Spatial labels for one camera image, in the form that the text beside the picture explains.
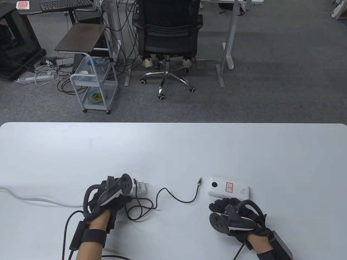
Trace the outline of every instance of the white power bank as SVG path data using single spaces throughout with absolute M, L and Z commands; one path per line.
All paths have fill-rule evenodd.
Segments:
M 249 199 L 249 187 L 235 182 L 232 177 L 212 175 L 209 181 L 208 195 L 218 198 Z

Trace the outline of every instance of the cup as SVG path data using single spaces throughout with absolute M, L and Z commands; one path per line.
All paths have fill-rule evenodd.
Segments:
M 89 72 L 86 71 L 86 70 L 82 70 L 82 71 L 79 72 L 79 74 L 88 75 Z M 89 81 L 90 77 L 82 77 L 82 76 L 80 76 L 79 78 L 80 78 L 81 81 Z

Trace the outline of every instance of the hand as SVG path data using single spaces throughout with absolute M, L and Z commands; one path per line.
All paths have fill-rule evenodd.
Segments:
M 222 200 L 216 200 L 214 203 L 211 203 L 209 205 L 209 209 L 213 212 L 216 213 L 222 213 L 226 214 L 225 207 L 228 206 L 229 204 L 232 206 L 236 206 L 240 203 L 241 201 L 236 198 L 224 198 Z M 257 225 L 258 228 L 256 228 L 253 231 L 236 231 L 236 230 L 230 230 L 228 233 L 229 236 L 234 236 L 236 239 L 241 242 L 242 244 L 245 244 L 248 249 L 253 249 L 252 245 L 249 243 L 247 240 L 249 234 L 257 234 L 257 235 L 264 235 L 263 233 L 267 233 L 269 231 L 268 228 L 265 227 L 265 222 L 260 219 L 260 217 L 254 213 L 252 210 L 246 208 L 246 206 L 243 206 L 239 209 L 238 214 L 241 217 L 249 218 L 253 220 Z
M 106 232 L 110 233 L 110 230 L 114 229 L 115 227 L 117 212 L 120 211 L 125 206 L 126 203 L 132 201 L 132 197 L 124 196 L 120 194 L 118 197 L 114 198 L 113 200 L 108 202 L 106 205 L 100 206 L 98 205 L 98 199 L 105 192 L 105 186 L 106 186 L 106 181 L 103 181 L 98 191 L 94 194 L 93 198 L 88 202 L 88 206 L 92 213 L 89 214 L 88 217 L 86 216 L 85 217 L 88 220 L 93 220 L 99 217 L 100 215 L 102 215 L 105 211 L 109 211 L 110 217 L 108 219 Z

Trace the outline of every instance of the keyboard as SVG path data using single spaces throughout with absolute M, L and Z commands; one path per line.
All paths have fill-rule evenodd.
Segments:
M 90 0 L 47 0 L 40 2 L 43 12 L 72 11 L 82 7 L 90 7 Z

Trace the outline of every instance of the red card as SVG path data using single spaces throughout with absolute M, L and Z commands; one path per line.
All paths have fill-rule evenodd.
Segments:
M 20 1 L 18 2 L 18 7 L 19 8 L 27 8 L 28 7 L 28 1 Z

